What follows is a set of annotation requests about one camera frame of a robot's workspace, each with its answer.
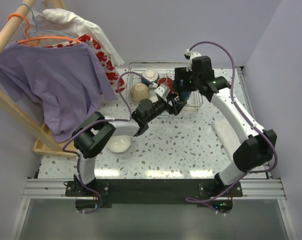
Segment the dark teal glazed bowl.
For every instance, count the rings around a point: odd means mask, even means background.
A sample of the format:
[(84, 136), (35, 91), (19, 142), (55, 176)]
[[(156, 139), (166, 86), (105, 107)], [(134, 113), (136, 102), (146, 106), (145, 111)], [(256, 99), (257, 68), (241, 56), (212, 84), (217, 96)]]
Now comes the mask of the dark teal glazed bowl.
[(191, 96), (191, 92), (189, 91), (181, 91), (178, 93), (179, 101), (187, 102)]

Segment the pale white bowl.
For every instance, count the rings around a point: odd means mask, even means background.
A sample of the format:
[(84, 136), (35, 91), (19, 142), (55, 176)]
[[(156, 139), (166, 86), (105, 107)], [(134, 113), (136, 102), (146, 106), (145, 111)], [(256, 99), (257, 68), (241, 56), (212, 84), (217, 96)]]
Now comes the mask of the pale white bowl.
[(131, 145), (131, 137), (128, 135), (112, 136), (108, 143), (107, 148), (114, 153), (121, 153), (126, 151)]

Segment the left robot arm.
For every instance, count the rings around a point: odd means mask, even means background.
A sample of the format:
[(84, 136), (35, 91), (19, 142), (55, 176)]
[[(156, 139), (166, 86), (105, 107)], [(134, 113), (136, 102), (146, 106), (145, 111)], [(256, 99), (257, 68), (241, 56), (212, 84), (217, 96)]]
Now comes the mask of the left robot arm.
[(148, 128), (149, 122), (167, 112), (177, 116), (187, 105), (188, 97), (170, 93), (168, 99), (159, 96), (143, 99), (132, 112), (129, 120), (111, 119), (94, 112), (72, 134), (71, 140), (80, 154), (77, 173), (77, 191), (89, 196), (94, 191), (95, 158), (107, 145), (111, 137), (138, 137)]

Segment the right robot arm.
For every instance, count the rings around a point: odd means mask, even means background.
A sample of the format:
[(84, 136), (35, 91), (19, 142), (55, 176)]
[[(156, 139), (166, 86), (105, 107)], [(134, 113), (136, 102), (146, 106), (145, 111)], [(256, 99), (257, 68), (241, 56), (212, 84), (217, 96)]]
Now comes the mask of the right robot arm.
[(233, 92), (233, 81), (215, 76), (208, 56), (194, 52), (187, 59), (186, 67), (175, 69), (175, 91), (179, 94), (197, 91), (206, 97), (224, 115), (240, 142), (233, 154), (233, 162), (215, 177), (214, 192), (223, 197), (231, 191), (231, 185), (246, 173), (271, 159), (277, 160), (277, 135), (258, 124), (238, 102)]

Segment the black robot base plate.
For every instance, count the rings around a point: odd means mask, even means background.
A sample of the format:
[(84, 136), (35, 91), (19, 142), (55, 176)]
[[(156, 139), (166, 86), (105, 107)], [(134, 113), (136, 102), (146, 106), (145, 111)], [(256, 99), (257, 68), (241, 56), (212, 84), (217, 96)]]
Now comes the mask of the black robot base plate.
[(216, 195), (213, 179), (95, 179), (85, 188), (77, 179), (64, 182), (65, 195), (75, 197), (77, 210), (112, 205), (185, 205), (187, 197), (201, 200)]

